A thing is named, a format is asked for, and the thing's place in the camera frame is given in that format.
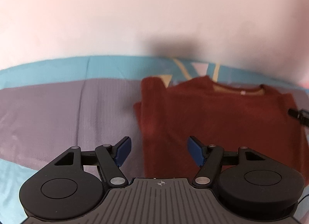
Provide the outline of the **blue grey patterned bedsheet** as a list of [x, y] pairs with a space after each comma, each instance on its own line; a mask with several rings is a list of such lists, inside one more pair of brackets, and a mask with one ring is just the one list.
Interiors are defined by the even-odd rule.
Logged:
[[88, 56], [23, 64], [1, 71], [1, 223], [21, 223], [21, 185], [71, 146], [94, 150], [124, 136], [132, 151], [122, 166], [142, 177], [143, 148], [134, 113], [140, 82], [166, 85], [199, 76], [234, 87], [267, 84], [308, 109], [308, 89], [254, 72], [207, 62], [152, 57]]

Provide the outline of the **dark red knit sweater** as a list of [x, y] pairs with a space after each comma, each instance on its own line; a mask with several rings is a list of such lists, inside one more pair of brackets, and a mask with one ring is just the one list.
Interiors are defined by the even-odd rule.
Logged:
[[227, 151], [247, 146], [308, 178], [308, 142], [301, 124], [288, 115], [293, 96], [259, 85], [237, 89], [208, 76], [166, 87], [159, 78], [141, 82], [134, 105], [143, 139], [147, 177], [193, 178], [199, 168], [187, 150], [190, 136]]

